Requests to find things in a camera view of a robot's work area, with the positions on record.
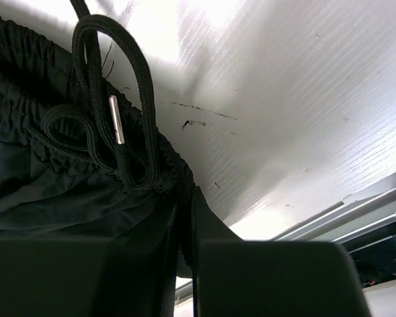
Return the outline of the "black trousers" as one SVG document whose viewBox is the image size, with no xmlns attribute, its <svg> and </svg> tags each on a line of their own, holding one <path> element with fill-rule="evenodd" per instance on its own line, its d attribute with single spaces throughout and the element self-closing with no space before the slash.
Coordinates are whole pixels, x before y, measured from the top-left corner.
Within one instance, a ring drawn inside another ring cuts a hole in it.
<svg viewBox="0 0 396 317">
<path fill-rule="evenodd" d="M 72 6 L 71 51 L 0 17 L 0 236 L 117 237 L 174 199 L 190 278 L 196 185 L 156 126 L 148 63 L 122 25 Z"/>
</svg>

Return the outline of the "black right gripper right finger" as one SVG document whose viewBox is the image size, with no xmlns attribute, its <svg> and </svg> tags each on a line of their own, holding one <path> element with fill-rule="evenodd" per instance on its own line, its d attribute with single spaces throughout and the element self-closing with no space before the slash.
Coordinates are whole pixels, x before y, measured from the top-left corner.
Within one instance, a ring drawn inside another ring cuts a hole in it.
<svg viewBox="0 0 396 317">
<path fill-rule="evenodd" d="M 198 316 L 369 316 L 354 264 L 330 242 L 207 240 Z"/>
</svg>

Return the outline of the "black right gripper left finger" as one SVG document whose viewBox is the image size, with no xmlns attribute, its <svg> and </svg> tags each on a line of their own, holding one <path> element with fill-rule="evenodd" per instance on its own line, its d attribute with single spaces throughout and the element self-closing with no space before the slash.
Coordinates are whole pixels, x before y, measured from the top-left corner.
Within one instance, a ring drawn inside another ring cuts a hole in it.
<svg viewBox="0 0 396 317">
<path fill-rule="evenodd" d="M 0 316 L 170 316 L 163 242 L 0 239 Z"/>
</svg>

